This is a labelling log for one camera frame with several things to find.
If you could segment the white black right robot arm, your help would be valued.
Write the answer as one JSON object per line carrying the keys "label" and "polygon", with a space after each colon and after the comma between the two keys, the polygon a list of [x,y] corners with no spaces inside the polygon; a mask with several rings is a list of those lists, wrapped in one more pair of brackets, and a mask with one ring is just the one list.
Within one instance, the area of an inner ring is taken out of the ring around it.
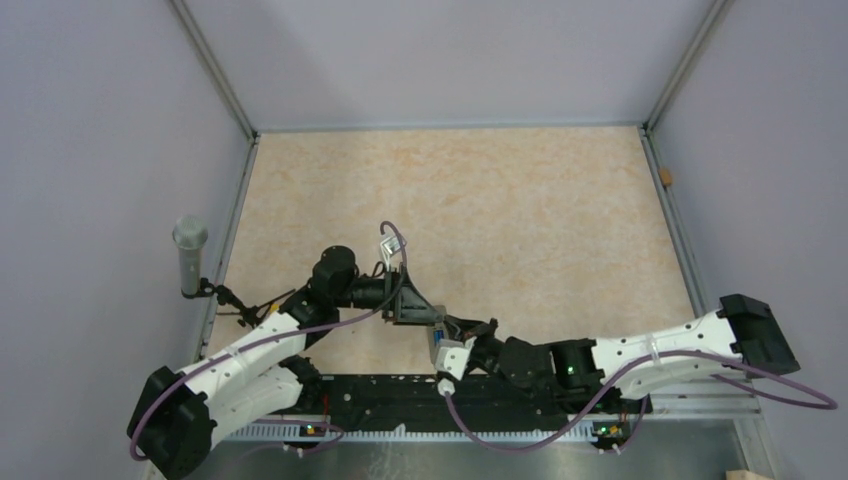
{"label": "white black right robot arm", "polygon": [[583,338],[534,345],[495,337],[495,321],[456,319],[440,340],[437,366],[459,380],[474,370],[531,395],[585,399],[600,412],[655,390],[748,366],[749,378],[799,370],[771,306],[742,294],[681,326],[629,337]]}

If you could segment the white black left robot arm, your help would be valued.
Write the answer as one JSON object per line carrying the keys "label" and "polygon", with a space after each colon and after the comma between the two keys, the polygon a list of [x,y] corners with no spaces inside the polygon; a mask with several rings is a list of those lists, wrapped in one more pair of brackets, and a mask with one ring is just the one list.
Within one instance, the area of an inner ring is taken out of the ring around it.
{"label": "white black left robot arm", "polygon": [[354,252],[326,249],[309,281],[248,334],[178,371],[162,367],[144,386],[127,429],[130,455],[168,479],[183,479],[233,432],[277,410],[308,413],[320,386],[296,373],[301,352],[343,326],[343,308],[387,321],[433,325],[444,309],[426,301],[405,267],[381,278],[359,273]]}

